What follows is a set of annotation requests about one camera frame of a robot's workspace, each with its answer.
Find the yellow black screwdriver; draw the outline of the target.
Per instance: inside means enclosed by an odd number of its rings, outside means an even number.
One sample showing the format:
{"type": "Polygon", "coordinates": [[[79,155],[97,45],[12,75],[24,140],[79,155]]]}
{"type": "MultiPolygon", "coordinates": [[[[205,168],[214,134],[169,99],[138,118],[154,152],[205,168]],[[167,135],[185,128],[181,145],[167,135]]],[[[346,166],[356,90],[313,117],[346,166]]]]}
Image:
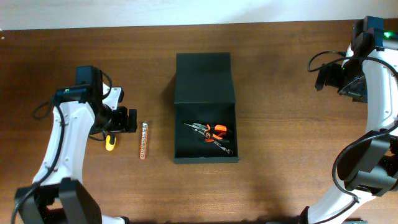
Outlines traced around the yellow black screwdriver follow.
{"type": "Polygon", "coordinates": [[[116,145],[116,135],[114,133],[109,133],[105,138],[106,144],[105,148],[107,151],[112,151],[116,145]]]}

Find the orange bit holder strip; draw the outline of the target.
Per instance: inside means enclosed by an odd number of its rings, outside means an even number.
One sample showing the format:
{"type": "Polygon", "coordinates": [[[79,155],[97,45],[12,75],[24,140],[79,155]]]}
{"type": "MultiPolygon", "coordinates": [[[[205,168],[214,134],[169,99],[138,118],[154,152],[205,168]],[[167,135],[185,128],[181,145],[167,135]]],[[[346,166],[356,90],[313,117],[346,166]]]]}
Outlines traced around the orange bit holder strip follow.
{"type": "Polygon", "coordinates": [[[144,160],[147,153],[147,138],[148,138],[148,124],[143,122],[142,134],[141,134],[141,146],[140,146],[140,159],[144,160]]]}

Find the black gift box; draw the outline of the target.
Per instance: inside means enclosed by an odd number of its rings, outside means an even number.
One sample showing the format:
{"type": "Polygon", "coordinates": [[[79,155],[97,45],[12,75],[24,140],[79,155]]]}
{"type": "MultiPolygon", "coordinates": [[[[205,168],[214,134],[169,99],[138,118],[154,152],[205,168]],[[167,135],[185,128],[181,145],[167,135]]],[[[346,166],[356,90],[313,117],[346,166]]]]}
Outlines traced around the black gift box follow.
{"type": "Polygon", "coordinates": [[[175,74],[176,164],[236,163],[239,161],[236,97],[229,53],[179,53],[175,74]],[[215,140],[231,156],[185,123],[221,124],[233,134],[215,140]]]}

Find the orange black long-nose pliers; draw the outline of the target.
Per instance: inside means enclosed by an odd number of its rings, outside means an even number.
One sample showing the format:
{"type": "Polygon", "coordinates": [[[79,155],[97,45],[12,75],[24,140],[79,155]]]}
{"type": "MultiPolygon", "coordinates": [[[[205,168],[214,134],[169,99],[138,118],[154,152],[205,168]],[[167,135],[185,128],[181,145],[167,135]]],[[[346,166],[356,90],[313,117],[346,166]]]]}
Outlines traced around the orange black long-nose pliers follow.
{"type": "Polygon", "coordinates": [[[221,124],[210,125],[200,123],[185,123],[185,125],[204,135],[208,139],[223,140],[225,137],[233,134],[232,130],[221,124]]]}

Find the silver ring wrench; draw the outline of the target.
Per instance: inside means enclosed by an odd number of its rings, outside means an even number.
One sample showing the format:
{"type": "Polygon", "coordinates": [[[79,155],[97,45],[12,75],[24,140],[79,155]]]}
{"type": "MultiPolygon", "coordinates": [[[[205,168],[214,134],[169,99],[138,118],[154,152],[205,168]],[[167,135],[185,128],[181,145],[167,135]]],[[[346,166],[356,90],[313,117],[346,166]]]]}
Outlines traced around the silver ring wrench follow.
{"type": "Polygon", "coordinates": [[[218,142],[218,141],[213,141],[213,143],[215,145],[217,145],[220,149],[222,149],[224,152],[228,153],[229,155],[233,155],[234,152],[226,147],[224,147],[224,145],[222,145],[222,143],[218,142]]]}

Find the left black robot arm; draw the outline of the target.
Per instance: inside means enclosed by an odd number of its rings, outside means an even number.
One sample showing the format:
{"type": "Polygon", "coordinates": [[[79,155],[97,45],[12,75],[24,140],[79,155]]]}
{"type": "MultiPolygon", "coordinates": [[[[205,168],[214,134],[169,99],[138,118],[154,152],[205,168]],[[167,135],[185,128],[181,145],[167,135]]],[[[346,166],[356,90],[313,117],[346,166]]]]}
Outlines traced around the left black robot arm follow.
{"type": "Polygon", "coordinates": [[[56,90],[49,101],[53,127],[43,162],[32,185],[17,189],[11,222],[129,223],[109,217],[83,186],[83,162],[88,139],[134,133],[137,111],[120,106],[124,92],[109,76],[92,66],[76,68],[75,84],[56,90]]]}

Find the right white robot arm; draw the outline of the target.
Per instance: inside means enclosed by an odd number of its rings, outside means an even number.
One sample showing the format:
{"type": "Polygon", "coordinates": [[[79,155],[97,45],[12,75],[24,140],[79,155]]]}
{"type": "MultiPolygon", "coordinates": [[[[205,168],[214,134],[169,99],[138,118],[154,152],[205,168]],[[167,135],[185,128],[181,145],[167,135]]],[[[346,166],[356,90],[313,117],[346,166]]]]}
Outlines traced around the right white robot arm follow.
{"type": "Polygon", "coordinates": [[[397,191],[397,32],[384,19],[366,16],[354,23],[351,43],[318,72],[315,88],[337,88],[368,108],[366,131],[336,157],[333,185],[306,207],[297,223],[349,223],[360,206],[397,191]]]}

